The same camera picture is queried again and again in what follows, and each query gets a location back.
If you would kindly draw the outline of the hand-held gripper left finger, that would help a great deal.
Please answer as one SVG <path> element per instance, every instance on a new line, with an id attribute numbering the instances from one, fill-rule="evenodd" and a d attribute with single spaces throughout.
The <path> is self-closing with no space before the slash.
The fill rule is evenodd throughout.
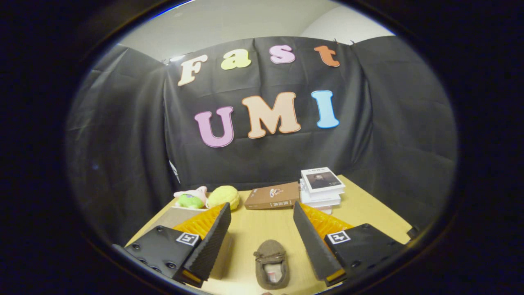
<path id="1" fill-rule="evenodd" d="M 223 203 L 176 226 L 157 225 L 124 250 L 155 272 L 200 288 L 210 277 L 230 223 L 230 203 Z"/>

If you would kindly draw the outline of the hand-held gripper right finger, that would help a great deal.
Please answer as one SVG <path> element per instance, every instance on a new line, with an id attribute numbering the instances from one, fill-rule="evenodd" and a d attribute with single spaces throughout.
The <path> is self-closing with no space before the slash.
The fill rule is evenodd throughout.
<path id="1" fill-rule="evenodd" d="M 367 276 L 407 249 L 369 223 L 352 226 L 300 202 L 293 219 L 314 275 L 327 287 Z"/>

